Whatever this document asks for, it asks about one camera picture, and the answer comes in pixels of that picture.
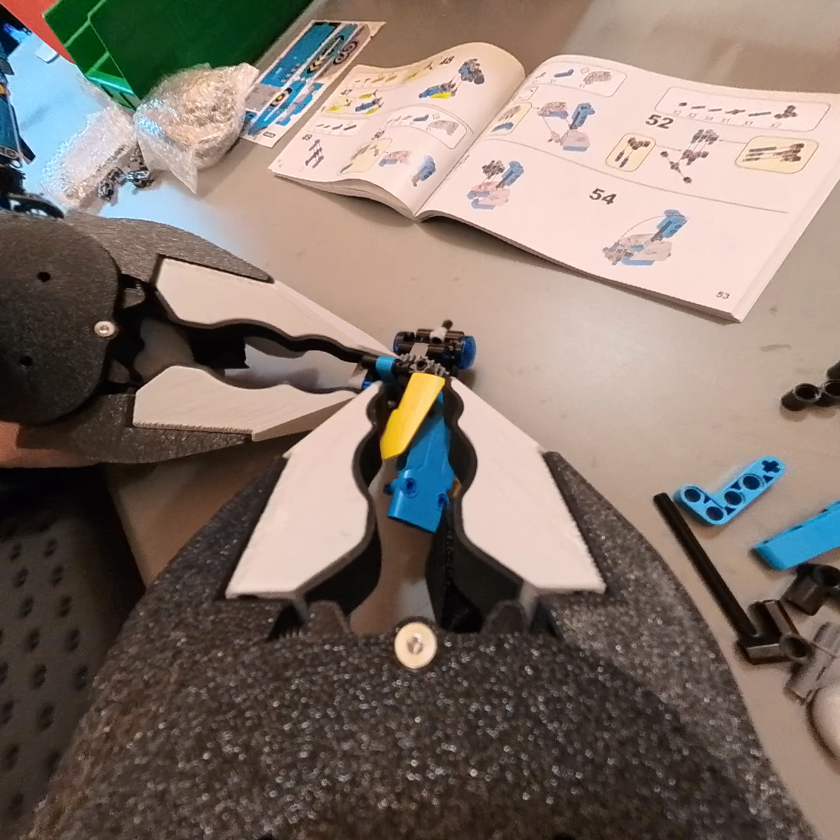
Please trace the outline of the black brick axle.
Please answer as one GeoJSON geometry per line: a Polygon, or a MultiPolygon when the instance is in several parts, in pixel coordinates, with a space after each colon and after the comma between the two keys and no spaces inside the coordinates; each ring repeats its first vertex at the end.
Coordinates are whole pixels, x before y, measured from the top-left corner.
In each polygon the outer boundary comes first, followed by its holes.
{"type": "Polygon", "coordinates": [[[677,505],[664,492],[654,495],[653,503],[696,572],[704,581],[709,593],[733,627],[742,655],[752,665],[761,665],[763,661],[753,657],[754,649],[763,645],[760,632],[753,625],[751,618],[742,608],[707,552],[700,545],[689,524],[679,512],[677,505]]]}

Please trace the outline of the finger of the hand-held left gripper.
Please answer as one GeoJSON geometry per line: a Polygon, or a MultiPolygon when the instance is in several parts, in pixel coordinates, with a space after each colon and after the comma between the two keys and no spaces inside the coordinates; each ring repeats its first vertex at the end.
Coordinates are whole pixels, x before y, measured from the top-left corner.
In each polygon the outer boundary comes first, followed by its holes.
{"type": "Polygon", "coordinates": [[[309,352],[353,363],[365,356],[394,357],[382,343],[278,281],[162,258],[153,284],[169,320],[201,333],[212,357],[226,341],[252,339],[281,358],[309,352]]]}
{"type": "Polygon", "coordinates": [[[244,434],[260,442],[308,432],[357,397],[339,389],[306,392],[289,384],[231,385],[205,369],[173,365],[134,395],[134,427],[244,434]]]}

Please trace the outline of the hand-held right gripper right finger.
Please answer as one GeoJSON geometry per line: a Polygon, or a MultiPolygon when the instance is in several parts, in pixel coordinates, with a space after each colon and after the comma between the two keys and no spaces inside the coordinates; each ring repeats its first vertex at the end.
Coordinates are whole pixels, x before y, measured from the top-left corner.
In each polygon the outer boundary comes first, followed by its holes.
{"type": "Polygon", "coordinates": [[[606,583],[542,447],[459,380],[444,389],[456,490],[427,558],[436,624],[527,629],[547,599],[606,583]]]}

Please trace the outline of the blue sticker sheet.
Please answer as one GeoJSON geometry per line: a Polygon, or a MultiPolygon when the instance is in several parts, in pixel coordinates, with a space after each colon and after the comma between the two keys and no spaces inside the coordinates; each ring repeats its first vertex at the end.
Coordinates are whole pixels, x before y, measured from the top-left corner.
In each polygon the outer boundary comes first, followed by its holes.
{"type": "Polygon", "coordinates": [[[311,21],[251,88],[239,137],[273,147],[384,26],[374,21],[311,21]]]}

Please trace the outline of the blue yellow brick assembly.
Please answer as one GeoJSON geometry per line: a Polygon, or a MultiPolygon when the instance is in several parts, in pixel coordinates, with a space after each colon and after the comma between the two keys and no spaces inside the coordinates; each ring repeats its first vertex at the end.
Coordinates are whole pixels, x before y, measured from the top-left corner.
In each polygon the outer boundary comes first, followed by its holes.
{"type": "Polygon", "coordinates": [[[455,481],[444,387],[441,374],[411,374],[381,437],[383,459],[397,459],[396,478],[385,487],[388,517],[429,533],[438,530],[455,481]]]}

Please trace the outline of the open instruction booklet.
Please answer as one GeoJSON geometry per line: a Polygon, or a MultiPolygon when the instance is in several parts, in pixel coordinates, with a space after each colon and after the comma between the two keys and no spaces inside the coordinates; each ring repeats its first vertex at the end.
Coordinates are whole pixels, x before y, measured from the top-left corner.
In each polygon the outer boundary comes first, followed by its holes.
{"type": "Polygon", "coordinates": [[[837,94],[468,43],[355,68],[269,170],[741,322],[838,167],[837,94]]]}

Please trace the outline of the crumpled clear plastic bag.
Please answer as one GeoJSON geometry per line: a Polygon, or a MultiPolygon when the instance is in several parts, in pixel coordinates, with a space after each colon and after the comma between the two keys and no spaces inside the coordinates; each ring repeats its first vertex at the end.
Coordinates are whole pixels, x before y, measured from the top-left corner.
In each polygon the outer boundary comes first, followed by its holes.
{"type": "Polygon", "coordinates": [[[84,128],[64,142],[45,165],[41,183],[64,208],[112,204],[119,190],[142,190],[155,178],[138,142],[133,115],[113,107],[91,115],[84,128]]]}
{"type": "Polygon", "coordinates": [[[258,76],[256,67],[242,63],[200,64],[165,77],[133,117],[145,163],[197,193],[199,172],[218,163],[239,137],[258,76]]]}

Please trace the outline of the green plastic bin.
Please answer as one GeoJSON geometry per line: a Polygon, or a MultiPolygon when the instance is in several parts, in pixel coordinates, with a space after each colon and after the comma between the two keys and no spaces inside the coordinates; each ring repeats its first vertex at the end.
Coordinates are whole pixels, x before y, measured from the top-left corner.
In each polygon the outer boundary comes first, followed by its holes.
{"type": "Polygon", "coordinates": [[[45,22],[80,72],[134,109],[179,70],[254,64],[309,1],[59,1],[45,22]]]}

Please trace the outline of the pile of loose brick pieces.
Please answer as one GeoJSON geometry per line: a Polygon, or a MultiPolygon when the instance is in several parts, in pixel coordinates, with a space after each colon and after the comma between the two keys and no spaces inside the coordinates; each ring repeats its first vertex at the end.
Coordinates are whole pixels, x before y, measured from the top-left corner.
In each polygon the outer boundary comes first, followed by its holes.
{"type": "MultiPolygon", "coordinates": [[[[782,396],[780,403],[784,409],[793,412],[810,407],[838,406],[838,364],[827,369],[825,381],[821,385],[795,385],[782,396]]],[[[820,557],[793,569],[778,570],[794,572],[794,580],[783,598],[797,611],[808,616],[814,616],[829,602],[838,605],[838,567],[818,563],[820,557]]],[[[817,631],[811,643],[811,653],[789,681],[789,692],[798,700],[813,700],[818,691],[826,686],[827,678],[837,663],[838,624],[827,623],[817,631]]]]}

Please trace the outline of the black perforated mat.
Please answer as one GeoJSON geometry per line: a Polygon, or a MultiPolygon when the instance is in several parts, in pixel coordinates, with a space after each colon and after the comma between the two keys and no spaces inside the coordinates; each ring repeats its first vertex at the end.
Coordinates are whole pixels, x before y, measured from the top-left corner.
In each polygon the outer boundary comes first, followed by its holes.
{"type": "Polygon", "coordinates": [[[143,593],[103,468],[2,470],[2,838],[43,796],[143,593]]]}

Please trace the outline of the orange plastic bin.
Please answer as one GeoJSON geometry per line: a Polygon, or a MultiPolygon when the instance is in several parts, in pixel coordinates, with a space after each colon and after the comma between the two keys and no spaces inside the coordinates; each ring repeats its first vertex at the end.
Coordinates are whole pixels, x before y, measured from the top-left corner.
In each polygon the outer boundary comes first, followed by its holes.
{"type": "Polygon", "coordinates": [[[1,5],[6,12],[37,35],[59,55],[73,61],[45,20],[46,11],[56,3],[57,1],[2,1],[1,5]]]}

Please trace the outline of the blue perforated brick beam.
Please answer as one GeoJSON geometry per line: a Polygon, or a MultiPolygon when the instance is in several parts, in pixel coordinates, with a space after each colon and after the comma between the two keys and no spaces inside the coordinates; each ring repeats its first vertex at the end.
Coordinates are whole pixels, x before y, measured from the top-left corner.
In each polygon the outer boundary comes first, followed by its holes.
{"type": "Polygon", "coordinates": [[[777,483],[785,471],[781,459],[764,456],[741,469],[716,491],[685,485],[677,489],[673,500],[699,522],[724,526],[777,483]]]}

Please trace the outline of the long blue brick beam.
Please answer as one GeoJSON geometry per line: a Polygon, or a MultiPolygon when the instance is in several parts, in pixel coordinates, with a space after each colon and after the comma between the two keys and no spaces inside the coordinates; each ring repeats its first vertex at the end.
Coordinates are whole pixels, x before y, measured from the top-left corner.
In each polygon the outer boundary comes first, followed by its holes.
{"type": "Polygon", "coordinates": [[[839,501],[756,544],[752,551],[771,569],[785,571],[839,547],[839,501]]]}

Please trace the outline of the black blue gear brick assembly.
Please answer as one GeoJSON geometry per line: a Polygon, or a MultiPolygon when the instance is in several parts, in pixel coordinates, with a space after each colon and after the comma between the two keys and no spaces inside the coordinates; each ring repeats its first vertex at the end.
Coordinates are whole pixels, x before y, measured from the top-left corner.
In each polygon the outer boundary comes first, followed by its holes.
{"type": "Polygon", "coordinates": [[[404,392],[412,375],[458,377],[473,366],[477,355],[475,338],[454,330],[449,320],[433,329],[398,332],[392,350],[393,356],[365,356],[353,373],[351,384],[364,390],[382,382],[392,396],[397,396],[404,392]]]}

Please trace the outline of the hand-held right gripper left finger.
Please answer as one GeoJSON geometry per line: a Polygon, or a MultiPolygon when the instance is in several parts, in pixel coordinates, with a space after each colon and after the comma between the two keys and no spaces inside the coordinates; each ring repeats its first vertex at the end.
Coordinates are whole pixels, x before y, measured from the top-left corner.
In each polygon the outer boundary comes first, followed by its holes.
{"type": "Polygon", "coordinates": [[[225,597],[302,603],[358,555],[373,527],[361,448],[382,383],[371,384],[285,454],[285,465],[232,573],[225,597]]]}

